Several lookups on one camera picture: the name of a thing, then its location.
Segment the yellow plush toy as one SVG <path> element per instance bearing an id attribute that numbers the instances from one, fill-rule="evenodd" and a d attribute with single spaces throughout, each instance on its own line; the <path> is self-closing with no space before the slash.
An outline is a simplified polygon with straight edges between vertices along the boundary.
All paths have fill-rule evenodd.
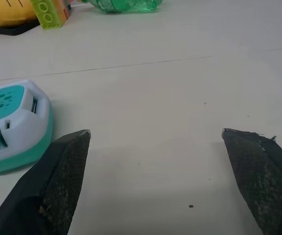
<path id="1" fill-rule="evenodd" d="M 0 0 L 0 35 L 17 36 L 39 25 L 31 0 Z"/>

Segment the green toy brick block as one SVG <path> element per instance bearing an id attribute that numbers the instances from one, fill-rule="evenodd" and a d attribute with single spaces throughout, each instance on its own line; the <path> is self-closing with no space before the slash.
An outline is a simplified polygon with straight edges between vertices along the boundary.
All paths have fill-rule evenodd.
<path id="1" fill-rule="evenodd" d="M 42 29 L 60 28 L 71 14 L 72 0 L 30 0 Z"/>

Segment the teal and white plastic device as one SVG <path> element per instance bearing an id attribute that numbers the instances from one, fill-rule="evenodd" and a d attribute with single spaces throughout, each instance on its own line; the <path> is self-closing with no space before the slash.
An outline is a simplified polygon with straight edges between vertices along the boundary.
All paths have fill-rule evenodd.
<path id="1" fill-rule="evenodd" d="M 38 161 L 52 140 L 49 97 L 29 80 L 0 87 L 0 173 Z"/>

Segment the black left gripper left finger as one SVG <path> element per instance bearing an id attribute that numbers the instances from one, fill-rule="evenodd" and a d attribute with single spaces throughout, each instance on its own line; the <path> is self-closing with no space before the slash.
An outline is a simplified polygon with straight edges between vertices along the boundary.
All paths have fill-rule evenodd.
<path id="1" fill-rule="evenodd" d="M 67 235 L 82 188 L 91 133 L 52 142 L 0 206 L 0 235 Z"/>

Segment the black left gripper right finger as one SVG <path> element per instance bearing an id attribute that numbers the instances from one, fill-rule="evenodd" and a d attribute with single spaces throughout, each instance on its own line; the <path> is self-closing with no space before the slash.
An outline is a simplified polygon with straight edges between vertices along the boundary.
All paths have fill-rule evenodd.
<path id="1" fill-rule="evenodd" d="M 238 189 L 264 235 L 282 235 L 282 148 L 275 138 L 224 128 Z"/>

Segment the green plastic bottle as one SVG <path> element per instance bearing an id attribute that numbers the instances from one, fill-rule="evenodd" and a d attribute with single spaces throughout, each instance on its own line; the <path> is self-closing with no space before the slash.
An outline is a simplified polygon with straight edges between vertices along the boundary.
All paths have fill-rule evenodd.
<path id="1" fill-rule="evenodd" d="M 105 13 L 155 11 L 163 0 L 79 0 L 82 3 L 90 3 L 95 8 Z"/>

